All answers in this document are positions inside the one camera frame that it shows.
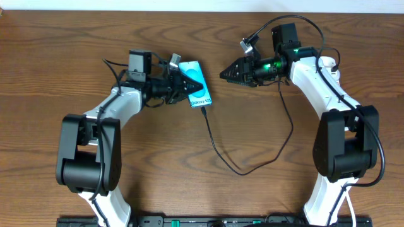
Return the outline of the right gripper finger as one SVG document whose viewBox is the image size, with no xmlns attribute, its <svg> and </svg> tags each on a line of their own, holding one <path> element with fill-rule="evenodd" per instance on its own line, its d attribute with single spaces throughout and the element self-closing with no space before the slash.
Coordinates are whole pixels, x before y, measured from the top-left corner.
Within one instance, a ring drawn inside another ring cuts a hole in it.
<svg viewBox="0 0 404 227">
<path fill-rule="evenodd" d="M 243 81 L 242 74 L 244 72 L 244 58 L 238 58 L 229 67 L 224 69 L 220 74 L 221 79 L 231 81 Z"/>
<path fill-rule="evenodd" d="M 234 80 L 227 80 L 227 82 L 242 85 L 242 86 L 248 86 L 248 87 L 252 87 L 252 88 L 256 87 L 256 84 L 254 82 L 243 82 L 243 81 L 234 81 Z"/>
</svg>

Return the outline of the Galaxy smartphone with cyan screen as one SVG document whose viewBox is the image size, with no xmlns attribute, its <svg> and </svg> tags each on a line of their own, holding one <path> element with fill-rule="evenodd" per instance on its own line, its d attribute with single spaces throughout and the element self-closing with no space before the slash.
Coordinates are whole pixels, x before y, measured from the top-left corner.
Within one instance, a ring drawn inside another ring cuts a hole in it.
<svg viewBox="0 0 404 227">
<path fill-rule="evenodd" d="M 192 108 L 199 108 L 213 103 L 205 77 L 198 61 L 180 62 L 179 69 L 189 81 L 186 83 L 189 91 L 188 100 Z"/>
</svg>

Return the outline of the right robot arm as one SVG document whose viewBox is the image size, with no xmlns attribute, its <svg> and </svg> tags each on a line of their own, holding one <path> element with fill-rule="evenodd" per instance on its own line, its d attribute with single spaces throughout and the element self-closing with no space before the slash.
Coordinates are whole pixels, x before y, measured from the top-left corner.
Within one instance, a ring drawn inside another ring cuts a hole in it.
<svg viewBox="0 0 404 227">
<path fill-rule="evenodd" d="M 382 175 L 360 183 L 366 171 L 385 157 L 378 138 L 379 114 L 363 106 L 339 84 L 339 62 L 323 56 L 324 47 L 302 46 L 294 23 L 271 30 L 274 57 L 262 58 L 256 49 L 258 33 L 240 42 L 245 55 L 224 69 L 219 77 L 229 83 L 257 87 L 291 81 L 309 100 L 319 117 L 312 155 L 318 176 L 299 224 L 336 226 L 338 211 L 349 201 L 352 187 L 372 187 Z"/>
</svg>

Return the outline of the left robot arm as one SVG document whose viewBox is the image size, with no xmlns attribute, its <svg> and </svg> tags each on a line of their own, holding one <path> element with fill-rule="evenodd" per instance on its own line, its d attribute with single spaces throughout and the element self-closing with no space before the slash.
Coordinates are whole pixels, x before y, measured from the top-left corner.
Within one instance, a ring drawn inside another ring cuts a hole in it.
<svg viewBox="0 0 404 227">
<path fill-rule="evenodd" d="M 93 218 L 59 218 L 57 226 L 137 226 L 138 218 L 118 187 L 121 176 L 121 130 L 147 107 L 150 99 L 176 104 L 193 93 L 205 93 L 206 82 L 197 62 L 181 57 L 157 59 L 162 72 L 153 78 L 149 50 L 130 50 L 129 60 L 110 95 L 81 115 L 67 114 L 61 124 L 56 180 L 87 201 Z"/>
</svg>

